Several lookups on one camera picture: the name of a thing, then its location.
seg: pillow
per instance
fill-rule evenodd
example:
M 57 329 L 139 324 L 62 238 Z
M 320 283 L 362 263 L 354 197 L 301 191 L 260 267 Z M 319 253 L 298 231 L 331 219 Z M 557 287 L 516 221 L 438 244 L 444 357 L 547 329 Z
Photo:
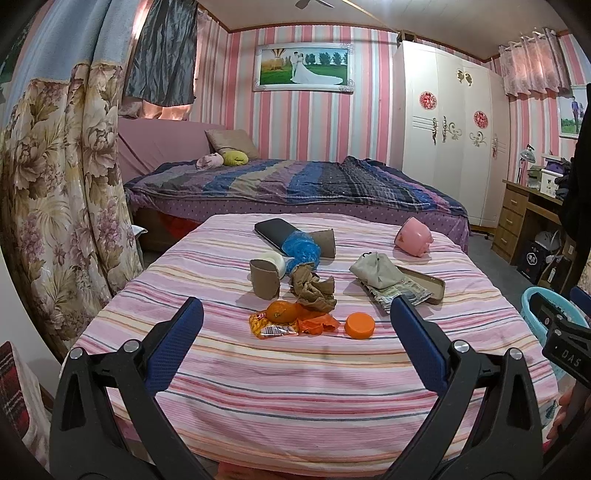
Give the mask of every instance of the pillow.
M 237 167 L 248 163 L 248 156 L 238 150 L 230 150 L 222 154 L 223 164 L 227 167 Z
M 244 152 L 250 160 L 261 158 L 251 138 L 244 130 L 206 130 L 205 134 L 214 150 L 224 154 L 230 150 Z

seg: pink cup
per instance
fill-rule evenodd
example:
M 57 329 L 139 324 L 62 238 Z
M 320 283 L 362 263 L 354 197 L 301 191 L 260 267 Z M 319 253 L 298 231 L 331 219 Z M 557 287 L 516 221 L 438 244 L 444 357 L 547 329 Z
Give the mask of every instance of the pink cup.
M 394 244 L 409 255 L 422 257 L 433 243 L 431 230 L 415 217 L 410 217 L 394 239 Z

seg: wardrobe door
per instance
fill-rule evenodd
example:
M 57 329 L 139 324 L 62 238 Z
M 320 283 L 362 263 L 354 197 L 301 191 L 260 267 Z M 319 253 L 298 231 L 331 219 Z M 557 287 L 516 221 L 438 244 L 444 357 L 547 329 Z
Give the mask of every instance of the wardrobe door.
M 462 59 L 438 51 L 440 128 L 437 136 L 437 164 L 434 183 L 438 190 L 461 200 L 461 181 L 466 123 L 465 87 L 458 77 Z
M 488 69 L 467 60 L 463 64 L 466 131 L 458 200 L 468 211 L 470 223 L 480 225 L 491 163 L 491 83 Z
M 490 72 L 492 98 L 492 148 L 488 188 L 482 214 L 482 226 L 494 228 L 499 223 L 499 215 L 505 194 L 503 180 L 509 170 L 509 142 L 511 140 L 509 123 L 509 99 L 505 94 L 503 79 Z
M 402 171 L 413 180 L 433 185 L 437 160 L 433 131 L 440 128 L 436 56 L 433 49 L 418 44 L 403 42 L 402 47 L 407 89 Z

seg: white wardrobe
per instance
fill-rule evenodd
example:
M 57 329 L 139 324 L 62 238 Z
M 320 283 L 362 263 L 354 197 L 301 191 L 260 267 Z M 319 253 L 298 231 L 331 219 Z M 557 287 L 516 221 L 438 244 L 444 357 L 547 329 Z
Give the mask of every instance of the white wardrobe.
M 426 45 L 394 57 L 389 165 L 458 200 L 470 224 L 496 227 L 509 166 L 509 100 L 502 78 Z

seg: white tape roll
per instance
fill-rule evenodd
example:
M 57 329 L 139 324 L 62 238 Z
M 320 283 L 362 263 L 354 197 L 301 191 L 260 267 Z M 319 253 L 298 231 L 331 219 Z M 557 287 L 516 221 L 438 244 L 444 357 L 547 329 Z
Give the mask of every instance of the white tape roll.
M 285 276 L 285 259 L 278 252 L 264 252 L 256 258 L 253 258 L 253 260 L 267 260 L 277 267 L 279 278 L 283 278 L 283 276 Z

